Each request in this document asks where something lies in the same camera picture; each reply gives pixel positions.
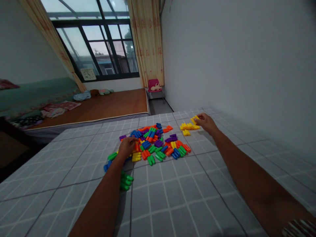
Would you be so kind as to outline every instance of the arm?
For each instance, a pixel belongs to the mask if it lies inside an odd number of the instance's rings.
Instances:
[[[210,116],[202,113],[198,117],[197,124],[213,137],[237,189],[270,236],[281,236],[289,221],[316,220],[264,169],[233,144]]]
[[[123,139],[118,155],[83,209],[69,237],[113,236],[119,208],[121,171],[135,147],[135,141],[136,138]]]

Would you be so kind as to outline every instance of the pile of blocks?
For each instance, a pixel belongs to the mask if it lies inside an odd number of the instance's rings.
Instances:
[[[199,129],[200,127],[196,124],[192,125],[183,123],[181,130],[183,134],[185,131]],[[135,149],[133,153],[127,158],[127,160],[132,160],[132,162],[147,160],[149,165],[152,166],[156,164],[155,158],[160,162],[163,162],[167,156],[172,156],[174,159],[179,157],[184,157],[187,153],[191,152],[190,147],[187,144],[183,144],[176,134],[170,135],[164,142],[164,139],[161,137],[161,134],[167,133],[173,130],[171,126],[167,126],[165,129],[162,129],[160,123],[156,123],[153,126],[147,126],[134,130],[131,132],[131,137],[138,138],[138,142],[135,143]],[[120,136],[119,140],[122,141],[126,138],[126,135]],[[104,171],[107,172],[108,168],[112,164],[112,161],[116,158],[117,152],[112,153],[108,156],[108,163],[104,166]],[[133,181],[133,177],[126,175],[122,172],[121,176],[121,189],[129,190],[129,186]]]
[[[194,119],[199,119],[198,116],[194,116],[193,118],[191,118],[191,121],[193,122],[193,124],[191,123],[183,123],[180,126],[180,130],[183,131],[183,135],[184,136],[191,136],[189,130],[198,130],[200,129],[200,126],[197,126],[197,123],[195,122]]]

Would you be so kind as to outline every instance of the window frame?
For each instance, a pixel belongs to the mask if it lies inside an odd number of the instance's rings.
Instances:
[[[131,24],[130,24],[130,19],[105,19],[104,17],[104,14],[103,14],[103,11],[102,11],[102,7],[101,7],[101,4],[100,4],[100,0],[96,0],[97,1],[97,4],[99,6],[99,10],[100,10],[100,13],[101,13],[101,17],[102,19],[72,19],[72,20],[52,20],[52,23],[54,25],[54,27],[57,29],[57,28],[70,28],[70,27],[78,27],[84,41],[85,41],[85,44],[90,52],[90,55],[92,57],[92,60],[95,64],[95,67],[99,73],[99,75],[96,75],[96,80],[92,80],[92,81],[85,81],[82,74],[81,74],[81,71],[80,69],[78,68],[77,64],[75,63],[75,61],[73,60],[71,54],[69,53],[64,41],[62,40],[61,36],[59,35],[58,31],[57,31],[57,34],[70,58],[70,61],[74,67],[74,71],[75,73],[78,75],[78,77],[80,78],[81,82],[96,82],[96,81],[108,81],[108,80],[117,80],[117,79],[125,79],[125,78],[134,78],[134,77],[139,77],[139,72],[131,72],[130,70],[130,66],[129,66],[129,62],[128,62],[128,58],[127,58],[127,55],[126,55],[126,50],[125,50],[125,45],[124,45],[124,42],[125,41],[132,41],[133,44],[134,44],[134,41],[133,41],[133,35],[132,35],[132,31],[131,31]],[[118,14],[116,12],[114,12],[114,10],[112,9],[113,11],[113,14],[115,17],[119,16],[120,15],[120,12],[118,12]],[[119,30],[119,34],[120,34],[120,37],[121,39],[112,39],[112,36],[111,36],[111,33],[110,33],[110,30],[109,30],[109,27],[108,25],[117,25],[118,26],[118,30]],[[120,27],[119,25],[129,25],[130,27],[130,32],[131,32],[131,39],[124,39],[122,37],[122,34],[121,34],[121,30],[120,30]],[[100,27],[100,31],[102,33],[102,37],[103,39],[102,40],[88,40],[87,39],[87,36],[83,30],[83,26],[99,26]],[[103,34],[103,30],[101,29],[101,26],[104,27],[104,30],[105,30],[105,33],[107,34],[107,39],[106,37],[104,36]],[[120,66],[120,63],[119,63],[119,59],[118,59],[118,56],[117,56],[117,53],[116,53],[116,49],[114,47],[114,44],[113,42],[116,42],[116,41],[120,41],[122,43],[122,47],[123,47],[123,50],[124,50],[124,54],[125,54],[125,60],[126,60],[126,63],[127,63],[127,67],[128,67],[128,73],[122,73],[121,71],[121,66]],[[115,72],[115,74],[110,74],[110,75],[102,75],[102,72],[101,72],[101,68],[96,60],[96,57],[93,53],[93,50],[90,46],[90,42],[104,42],[105,45],[106,45],[106,48],[108,50],[108,53],[109,53],[109,56],[110,56],[110,59],[111,59],[111,63],[112,63],[112,67],[113,67],[113,70]]]

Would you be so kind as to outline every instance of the window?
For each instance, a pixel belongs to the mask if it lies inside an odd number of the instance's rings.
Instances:
[[[139,77],[126,0],[41,1],[82,82]]]

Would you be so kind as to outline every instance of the wooden bed platform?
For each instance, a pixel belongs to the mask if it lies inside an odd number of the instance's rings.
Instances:
[[[55,118],[45,118],[43,123],[28,130],[149,113],[144,88],[98,95],[78,103],[81,103],[79,107]]]

